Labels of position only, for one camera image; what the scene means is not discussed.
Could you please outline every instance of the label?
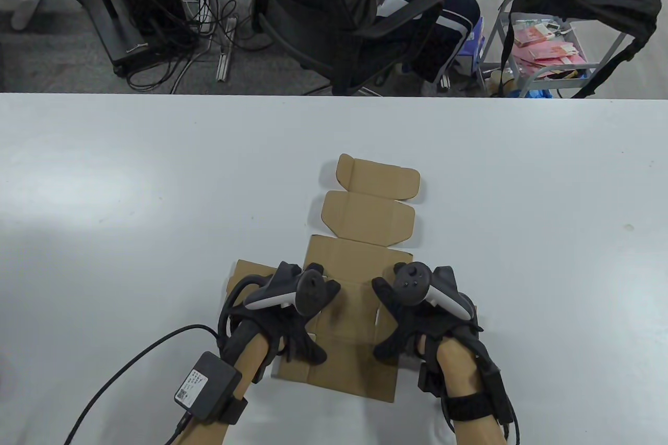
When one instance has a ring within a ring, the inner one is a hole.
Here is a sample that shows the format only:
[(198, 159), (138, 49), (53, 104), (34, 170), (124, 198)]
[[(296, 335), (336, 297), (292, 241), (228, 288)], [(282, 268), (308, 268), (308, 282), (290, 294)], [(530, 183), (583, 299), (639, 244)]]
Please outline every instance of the label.
[(205, 384), (208, 381), (208, 377), (203, 376), (198, 371), (193, 369), (190, 372), (190, 375), (181, 387), (176, 392), (174, 399), (177, 402), (181, 402), (185, 407), (190, 408), (193, 406), (193, 403), (199, 396), (202, 388), (205, 387)]

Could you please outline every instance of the wrist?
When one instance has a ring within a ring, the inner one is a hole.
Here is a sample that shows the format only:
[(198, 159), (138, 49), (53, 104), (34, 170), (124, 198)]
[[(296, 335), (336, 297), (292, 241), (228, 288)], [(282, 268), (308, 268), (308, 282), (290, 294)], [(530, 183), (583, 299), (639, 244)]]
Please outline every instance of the wrist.
[(446, 380), (451, 398), (482, 391), (482, 380), (475, 364), (475, 355), (458, 340), (446, 339), (438, 348), (436, 358)]

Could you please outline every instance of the power adapter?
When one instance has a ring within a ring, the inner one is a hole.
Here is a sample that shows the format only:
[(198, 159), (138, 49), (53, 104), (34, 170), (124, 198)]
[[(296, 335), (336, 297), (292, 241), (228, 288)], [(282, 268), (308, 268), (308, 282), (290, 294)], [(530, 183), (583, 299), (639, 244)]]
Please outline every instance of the power adapter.
[(234, 390), (241, 372), (215, 354), (205, 352), (174, 395), (174, 401), (199, 422), (236, 424), (246, 408), (246, 398), (237, 400)]

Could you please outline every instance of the dark pants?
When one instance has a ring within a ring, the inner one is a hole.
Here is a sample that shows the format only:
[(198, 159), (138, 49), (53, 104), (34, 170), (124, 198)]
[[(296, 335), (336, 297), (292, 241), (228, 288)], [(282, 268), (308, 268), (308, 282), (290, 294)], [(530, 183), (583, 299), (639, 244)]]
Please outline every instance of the dark pants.
[[(413, 0), (386, 0), (378, 9), (379, 17), (387, 17)], [(424, 49), (411, 63), (413, 71), (434, 82), (448, 69), (480, 19), (480, 7), (475, 0), (444, 0), (441, 16)], [(402, 26), (391, 35), (394, 40), (409, 40), (414, 31), (412, 23)]]

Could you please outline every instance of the white table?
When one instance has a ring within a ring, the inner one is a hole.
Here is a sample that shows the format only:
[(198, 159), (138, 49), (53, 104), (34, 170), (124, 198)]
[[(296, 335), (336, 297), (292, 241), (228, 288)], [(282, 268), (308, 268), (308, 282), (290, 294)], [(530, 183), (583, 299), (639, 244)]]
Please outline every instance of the white table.
[[(236, 259), (301, 263), (342, 152), (422, 173), (404, 246), (474, 297), (523, 443), (668, 439), (664, 102), (3, 94), (0, 120), (3, 445), (62, 443), (134, 354), (214, 325)], [(75, 443), (162, 445), (204, 350), (153, 352)], [(226, 443), (453, 443), (416, 382), (267, 378)]]

